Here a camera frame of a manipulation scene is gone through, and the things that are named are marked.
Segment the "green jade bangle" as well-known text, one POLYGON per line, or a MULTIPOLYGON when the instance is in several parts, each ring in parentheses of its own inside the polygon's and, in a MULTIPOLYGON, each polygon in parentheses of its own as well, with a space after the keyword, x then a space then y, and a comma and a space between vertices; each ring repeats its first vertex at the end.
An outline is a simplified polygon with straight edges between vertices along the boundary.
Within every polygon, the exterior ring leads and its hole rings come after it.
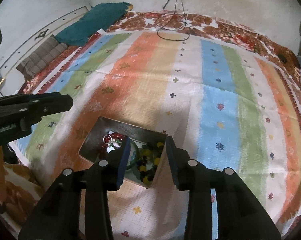
POLYGON ((130 150, 130 157, 129 157, 129 162, 126 166, 126 170, 130 170, 133 168, 134 165, 136 165, 136 162, 140 158, 140 151, 139 148, 133 140, 130 140, 130 146, 133 147, 132 150, 130 150))

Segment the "teal cloth pillow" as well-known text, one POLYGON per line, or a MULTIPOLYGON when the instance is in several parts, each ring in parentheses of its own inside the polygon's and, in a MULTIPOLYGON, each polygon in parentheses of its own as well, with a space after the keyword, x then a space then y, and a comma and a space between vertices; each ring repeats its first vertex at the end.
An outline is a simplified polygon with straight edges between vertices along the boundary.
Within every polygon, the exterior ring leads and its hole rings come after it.
POLYGON ((133 5, 127 2, 98 4, 77 22, 55 35, 55 39, 69 46, 82 47, 99 29, 107 30, 132 9, 133 5))

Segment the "small black object on bed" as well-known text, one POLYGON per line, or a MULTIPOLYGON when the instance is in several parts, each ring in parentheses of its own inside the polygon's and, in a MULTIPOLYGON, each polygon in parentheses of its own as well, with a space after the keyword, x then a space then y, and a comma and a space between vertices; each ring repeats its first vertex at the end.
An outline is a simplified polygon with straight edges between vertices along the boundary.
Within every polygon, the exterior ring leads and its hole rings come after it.
POLYGON ((277 57, 280 59, 280 61, 283 63, 283 64, 286 64, 287 63, 287 58, 281 54, 281 53, 278 53, 277 54, 277 57))

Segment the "dark wooden jewelry box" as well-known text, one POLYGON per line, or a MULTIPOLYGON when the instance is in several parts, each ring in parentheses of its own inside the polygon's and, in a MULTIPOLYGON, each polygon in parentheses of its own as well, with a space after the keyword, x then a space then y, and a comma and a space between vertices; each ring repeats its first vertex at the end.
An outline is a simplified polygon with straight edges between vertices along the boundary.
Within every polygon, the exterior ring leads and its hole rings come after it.
POLYGON ((166 139, 165 133, 100 116, 79 155, 91 163, 107 164, 117 186, 127 180, 150 188, 159 177, 166 139))

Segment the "grey striped folded blanket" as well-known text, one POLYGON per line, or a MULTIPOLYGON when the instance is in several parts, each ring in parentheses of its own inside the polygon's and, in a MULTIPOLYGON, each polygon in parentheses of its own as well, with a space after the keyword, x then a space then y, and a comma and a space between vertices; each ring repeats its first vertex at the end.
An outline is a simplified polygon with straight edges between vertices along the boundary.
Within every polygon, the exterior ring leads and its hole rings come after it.
POLYGON ((55 36, 51 35, 35 51, 21 61, 16 69, 23 75, 25 81, 31 80, 67 48, 68 46, 65 43, 58 42, 55 36))

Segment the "white headboard panel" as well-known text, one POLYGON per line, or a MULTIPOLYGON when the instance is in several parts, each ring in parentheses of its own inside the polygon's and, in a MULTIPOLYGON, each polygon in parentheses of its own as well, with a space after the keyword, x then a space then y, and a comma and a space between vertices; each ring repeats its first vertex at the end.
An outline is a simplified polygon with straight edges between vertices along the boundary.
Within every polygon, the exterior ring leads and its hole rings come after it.
POLYGON ((56 35, 69 25, 78 21, 91 10, 89 4, 76 4, 70 9, 55 12, 42 23, 36 24, 0 57, 0 97, 15 94, 24 83, 23 75, 16 69, 22 60, 28 57, 51 35, 56 35))

